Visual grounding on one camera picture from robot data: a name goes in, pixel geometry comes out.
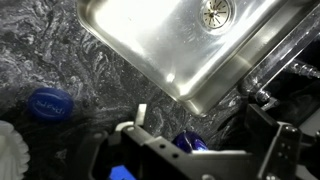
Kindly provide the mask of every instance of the drain strainer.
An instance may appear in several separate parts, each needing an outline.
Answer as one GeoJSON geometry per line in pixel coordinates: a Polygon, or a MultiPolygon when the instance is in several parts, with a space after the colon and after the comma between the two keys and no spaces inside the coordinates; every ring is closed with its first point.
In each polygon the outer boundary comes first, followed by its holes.
{"type": "Polygon", "coordinates": [[[230,5],[227,1],[208,0],[202,11],[203,22],[206,26],[217,29],[228,22],[230,13],[230,5]]]}

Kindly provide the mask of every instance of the stainless steel sink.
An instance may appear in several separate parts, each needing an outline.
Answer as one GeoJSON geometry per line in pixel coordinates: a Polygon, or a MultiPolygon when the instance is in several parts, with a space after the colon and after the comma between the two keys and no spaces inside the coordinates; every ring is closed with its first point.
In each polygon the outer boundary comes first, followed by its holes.
{"type": "Polygon", "coordinates": [[[81,24],[196,115],[318,1],[78,0],[81,24]]]}

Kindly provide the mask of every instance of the black marble countertop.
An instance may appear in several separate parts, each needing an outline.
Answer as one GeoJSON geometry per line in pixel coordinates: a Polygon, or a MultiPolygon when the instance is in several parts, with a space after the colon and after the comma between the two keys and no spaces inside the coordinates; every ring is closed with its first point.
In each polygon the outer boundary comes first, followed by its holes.
{"type": "Polygon", "coordinates": [[[205,118],[192,116],[82,28],[75,3],[0,0],[0,119],[12,123],[30,148],[26,179],[63,179],[66,157],[87,132],[111,131],[132,120],[140,103],[148,105],[145,129],[168,140],[188,129],[219,149],[242,126],[229,118],[239,110],[240,96],[227,98],[205,118]],[[28,115],[26,100],[39,87],[72,95],[68,122],[45,124],[28,115]]]}

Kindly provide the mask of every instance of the blue object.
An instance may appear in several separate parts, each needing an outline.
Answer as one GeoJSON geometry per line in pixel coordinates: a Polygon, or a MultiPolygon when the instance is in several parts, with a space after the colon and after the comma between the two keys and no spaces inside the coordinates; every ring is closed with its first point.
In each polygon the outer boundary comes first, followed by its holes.
{"type": "Polygon", "coordinates": [[[136,180],[125,166],[116,166],[111,170],[110,180],[136,180]]]}
{"type": "Polygon", "coordinates": [[[40,120],[66,120],[73,106],[72,97],[68,93],[54,88],[39,88],[28,99],[29,111],[40,120]]]}
{"type": "Polygon", "coordinates": [[[177,147],[182,149],[186,153],[194,151],[207,151],[207,145],[204,143],[202,138],[191,131],[183,131],[173,141],[177,147]]]}

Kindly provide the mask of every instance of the blue bottle cap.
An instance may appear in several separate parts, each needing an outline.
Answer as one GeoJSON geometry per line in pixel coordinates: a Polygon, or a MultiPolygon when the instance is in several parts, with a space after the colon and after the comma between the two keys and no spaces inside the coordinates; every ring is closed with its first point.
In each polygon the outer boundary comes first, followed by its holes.
{"type": "Polygon", "coordinates": [[[54,88],[39,88],[28,99],[29,111],[40,120],[66,120],[73,106],[72,97],[68,93],[54,88]]]}
{"type": "Polygon", "coordinates": [[[173,141],[177,147],[186,153],[194,151],[207,151],[209,150],[202,140],[202,138],[191,131],[183,131],[173,141]]]}

